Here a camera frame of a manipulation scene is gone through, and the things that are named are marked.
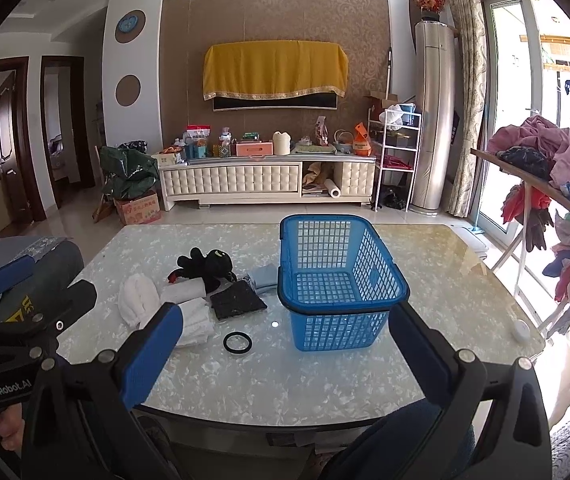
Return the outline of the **person's left hand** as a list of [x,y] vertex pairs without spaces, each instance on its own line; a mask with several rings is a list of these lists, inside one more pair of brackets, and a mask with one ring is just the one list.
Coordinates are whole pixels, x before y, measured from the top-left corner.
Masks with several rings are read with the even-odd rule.
[[24,431],[22,405],[11,405],[0,412],[0,444],[6,451],[20,452]]

